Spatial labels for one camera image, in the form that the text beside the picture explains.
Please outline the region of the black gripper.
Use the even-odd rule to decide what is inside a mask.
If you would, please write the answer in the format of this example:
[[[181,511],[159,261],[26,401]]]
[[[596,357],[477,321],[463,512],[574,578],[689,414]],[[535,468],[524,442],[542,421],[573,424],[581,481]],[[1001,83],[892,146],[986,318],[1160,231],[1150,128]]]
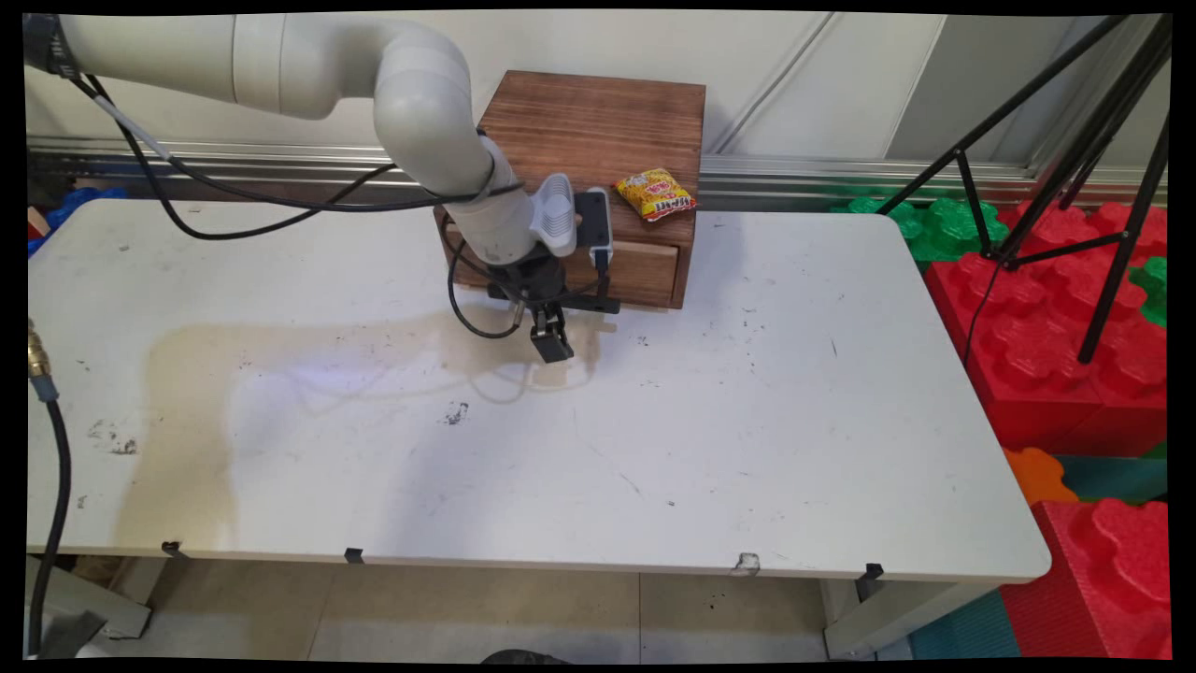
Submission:
[[[520,301],[533,308],[530,339],[547,365],[574,357],[565,334],[565,312],[570,301],[565,286],[565,267],[559,257],[525,257],[513,265],[486,265],[490,273],[487,293],[500,301]]]

